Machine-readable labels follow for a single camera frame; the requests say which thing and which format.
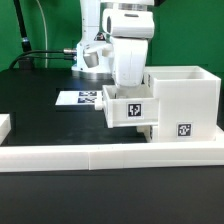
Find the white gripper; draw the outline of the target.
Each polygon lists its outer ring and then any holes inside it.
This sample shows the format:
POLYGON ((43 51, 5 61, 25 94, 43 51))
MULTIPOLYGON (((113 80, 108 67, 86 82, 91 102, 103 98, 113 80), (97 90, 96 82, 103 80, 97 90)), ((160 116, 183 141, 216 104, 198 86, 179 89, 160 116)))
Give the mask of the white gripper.
POLYGON ((98 51, 113 59, 112 74, 118 88, 135 88, 143 79, 148 42, 154 36, 153 13, 109 9, 103 11, 102 27, 107 43, 86 45, 83 58, 89 68, 99 65, 98 51))

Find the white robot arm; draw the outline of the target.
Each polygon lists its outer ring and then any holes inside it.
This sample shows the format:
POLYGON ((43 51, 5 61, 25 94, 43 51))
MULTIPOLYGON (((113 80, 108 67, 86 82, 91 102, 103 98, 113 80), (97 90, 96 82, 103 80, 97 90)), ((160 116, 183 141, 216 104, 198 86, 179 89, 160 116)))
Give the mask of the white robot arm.
POLYGON ((119 88, 139 86, 154 36, 155 5, 155 0, 80 0, 82 37, 72 70, 93 79, 110 74, 119 88))

